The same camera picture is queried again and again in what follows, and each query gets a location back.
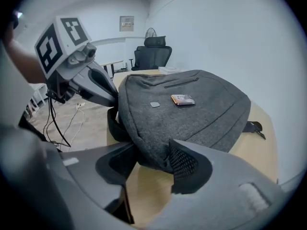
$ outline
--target black cable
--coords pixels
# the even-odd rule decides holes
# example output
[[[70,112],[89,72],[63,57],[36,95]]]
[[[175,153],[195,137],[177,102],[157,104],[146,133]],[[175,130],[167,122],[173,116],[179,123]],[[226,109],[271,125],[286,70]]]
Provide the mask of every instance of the black cable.
[[[47,122],[46,122],[46,124],[44,126],[44,129],[43,129],[43,135],[44,136],[45,136],[45,128],[46,128],[46,126],[47,126],[47,124],[49,122],[49,118],[50,118],[50,104],[49,104],[49,102],[50,102],[50,100],[49,100],[49,97],[48,97],[48,119],[47,119]]]
[[[54,117],[54,115],[53,115],[53,111],[52,111],[52,109],[53,109],[53,104],[52,104],[52,102],[50,102],[51,103],[51,116],[52,116],[52,120],[53,120],[53,122],[54,122],[54,124],[55,124],[55,126],[56,126],[56,128],[57,128],[57,130],[58,130],[58,132],[59,132],[59,134],[62,136],[62,138],[63,138],[63,140],[67,143],[67,145],[69,146],[69,147],[71,147],[71,145],[68,143],[68,141],[65,139],[65,137],[62,135],[62,133],[61,133],[61,131],[60,131],[60,129],[59,129],[59,127],[58,127],[58,124],[57,124],[57,122],[56,122],[56,120],[55,120],[55,117]]]
[[[50,115],[50,110],[51,110],[51,104],[50,104],[50,103],[52,103],[52,99],[51,99],[50,97],[48,97],[49,115]],[[50,137],[49,137],[48,128],[49,128],[49,126],[50,126],[52,123],[53,123],[53,120],[50,122],[50,124],[48,124],[48,126],[47,126],[47,128],[46,128],[46,134],[47,134],[47,137],[48,137],[48,139],[49,139],[49,141],[50,141],[51,143],[53,143],[53,141],[51,141],[51,139],[50,139]]]
[[[53,107],[53,105],[52,105],[52,99],[51,99],[50,97],[48,97],[48,120],[47,120],[46,125],[47,125],[48,122],[49,122],[50,110],[51,110],[51,112],[52,112],[52,111],[54,112],[54,118],[56,118],[57,113],[55,112],[54,107]],[[65,147],[70,147],[70,146],[67,146],[67,145],[65,145],[65,144],[63,144],[63,143],[56,142],[56,141],[50,139],[49,134],[48,134],[48,128],[49,128],[49,126],[50,126],[52,123],[54,123],[53,120],[50,122],[50,124],[48,124],[48,126],[47,126],[47,128],[46,128],[46,135],[47,135],[47,137],[48,137],[48,139],[49,139],[49,142],[51,142],[51,143],[52,143],[53,145],[55,145],[56,147],[59,147],[59,145],[63,145],[63,146],[65,146]]]

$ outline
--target backpack zipper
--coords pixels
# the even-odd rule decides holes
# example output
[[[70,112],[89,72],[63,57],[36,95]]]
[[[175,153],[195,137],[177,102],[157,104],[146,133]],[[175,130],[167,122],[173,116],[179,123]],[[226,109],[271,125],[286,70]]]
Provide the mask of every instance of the backpack zipper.
[[[167,88],[171,88],[171,87],[176,87],[176,86],[188,84],[188,83],[191,83],[191,82],[196,82],[198,79],[200,79],[200,78],[196,78],[196,79],[191,80],[191,81],[188,81],[188,82],[183,82],[183,83],[178,83],[178,84],[173,84],[173,85],[164,86],[164,88],[167,89]]]

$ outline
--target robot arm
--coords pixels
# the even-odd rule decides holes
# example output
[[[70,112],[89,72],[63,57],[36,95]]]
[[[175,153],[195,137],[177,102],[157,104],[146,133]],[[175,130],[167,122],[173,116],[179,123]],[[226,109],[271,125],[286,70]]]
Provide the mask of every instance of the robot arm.
[[[40,66],[53,99],[65,94],[104,106],[117,103],[118,92],[108,73],[95,61],[96,47],[76,17],[56,17],[35,45]]]

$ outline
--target standing fan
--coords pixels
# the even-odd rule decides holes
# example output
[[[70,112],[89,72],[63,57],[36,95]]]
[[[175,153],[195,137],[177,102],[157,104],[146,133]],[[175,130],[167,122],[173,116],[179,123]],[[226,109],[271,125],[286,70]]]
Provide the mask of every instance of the standing fan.
[[[155,37],[157,36],[157,33],[155,32],[155,30],[151,27],[147,30],[146,34],[145,34],[145,39],[148,37]]]

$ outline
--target electrical panel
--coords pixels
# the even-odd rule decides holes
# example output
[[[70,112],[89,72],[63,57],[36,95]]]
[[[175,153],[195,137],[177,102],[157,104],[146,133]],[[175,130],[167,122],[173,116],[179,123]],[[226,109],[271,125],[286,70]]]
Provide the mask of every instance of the electrical panel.
[[[134,30],[134,16],[120,16],[119,31],[133,32],[133,30]]]

